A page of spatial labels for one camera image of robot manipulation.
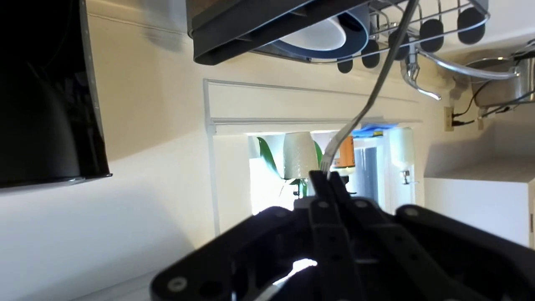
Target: cream wall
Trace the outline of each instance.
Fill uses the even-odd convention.
[[[0,300],[72,300],[152,275],[216,233],[204,81],[366,94],[376,71],[338,74],[242,56],[217,68],[192,62],[184,2],[90,2],[90,37],[114,178],[0,195]],[[445,89],[433,73],[425,86]],[[491,133],[448,134],[441,104],[398,81],[384,96],[418,99],[416,183],[476,161]]]

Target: black screen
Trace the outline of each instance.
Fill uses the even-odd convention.
[[[0,7],[0,188],[109,176],[85,4]]]

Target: black shelf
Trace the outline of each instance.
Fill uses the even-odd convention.
[[[189,0],[194,61],[216,66],[366,0]]]

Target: green plant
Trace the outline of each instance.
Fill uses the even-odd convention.
[[[271,148],[267,144],[266,139],[262,138],[256,138],[257,143],[259,143],[259,153],[261,153],[261,158],[264,159],[266,166],[281,180],[284,181],[286,185],[289,186],[298,186],[298,196],[299,198],[304,198],[306,193],[308,193],[308,181],[303,178],[303,180],[284,180],[281,178],[279,171],[277,171],[277,165],[274,163],[274,158],[272,158],[272,153],[271,153]],[[323,159],[323,151],[321,148],[318,146],[318,143],[314,141],[314,149],[316,149],[316,158],[318,158],[318,166],[321,165],[321,159]]]

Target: gray cable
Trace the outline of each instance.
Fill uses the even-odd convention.
[[[401,46],[401,42],[403,42],[403,36],[405,36],[405,32],[408,31],[408,26],[410,26],[410,22],[411,22],[411,19],[413,19],[413,16],[415,16],[416,7],[418,7],[418,0],[408,0],[408,6],[406,6],[406,9],[405,9],[403,19],[401,19],[401,24],[400,24],[400,27],[398,27],[398,31],[396,31],[398,36],[396,36],[396,39],[393,41],[391,49],[388,51],[384,66],[383,66],[383,69],[381,69],[381,73],[379,73],[379,78],[378,78],[378,81],[376,81],[376,84],[374,84],[374,88],[373,88],[373,91],[371,91],[371,94],[369,94],[369,99],[368,99],[366,106],[363,108],[363,111],[361,111],[356,118],[353,118],[353,119],[351,119],[343,129],[339,129],[339,131],[336,133],[336,136],[329,141],[329,144],[328,144],[328,148],[326,148],[326,151],[324,151],[324,156],[323,156],[323,159],[321,159],[321,171],[323,171],[324,175],[329,173],[329,170],[331,170],[331,166],[333,166],[333,163],[334,163],[334,156],[336,156],[341,143],[353,133],[353,129],[363,121],[363,118],[364,118],[364,116],[369,113],[369,109],[374,106],[374,103],[376,103],[376,99],[378,99],[378,96],[379,96],[379,93],[381,93],[381,89],[383,89],[383,84],[384,84],[384,81],[386,81],[386,78],[388,78],[388,74],[389,74],[389,69],[391,69],[391,66],[393,66],[393,62],[394,62],[394,56],[396,56],[396,52],[398,52],[398,49],[400,49],[400,46]]]

